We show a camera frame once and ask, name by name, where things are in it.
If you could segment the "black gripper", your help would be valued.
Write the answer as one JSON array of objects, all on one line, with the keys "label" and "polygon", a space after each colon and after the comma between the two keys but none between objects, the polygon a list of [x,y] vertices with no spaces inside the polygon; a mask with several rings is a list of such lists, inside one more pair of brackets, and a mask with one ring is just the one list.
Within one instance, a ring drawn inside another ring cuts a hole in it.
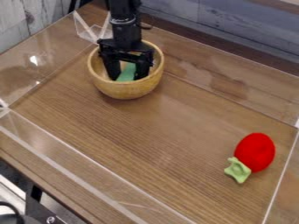
[{"label": "black gripper", "polygon": [[121,47],[113,38],[98,41],[98,54],[103,59],[109,77],[115,81],[122,73],[121,62],[135,63],[135,80],[143,79],[154,64],[155,49],[143,41],[130,47]]}]

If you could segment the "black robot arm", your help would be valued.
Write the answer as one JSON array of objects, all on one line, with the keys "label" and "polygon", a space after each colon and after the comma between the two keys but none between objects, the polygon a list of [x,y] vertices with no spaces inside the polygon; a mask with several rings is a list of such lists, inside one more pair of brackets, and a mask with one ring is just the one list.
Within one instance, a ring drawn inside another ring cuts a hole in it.
[{"label": "black robot arm", "polygon": [[121,62],[135,64],[134,80],[150,74],[154,65],[155,49],[143,42],[141,0],[106,0],[110,12],[113,37],[101,38],[99,56],[103,59],[109,77],[115,81],[122,74]]}]

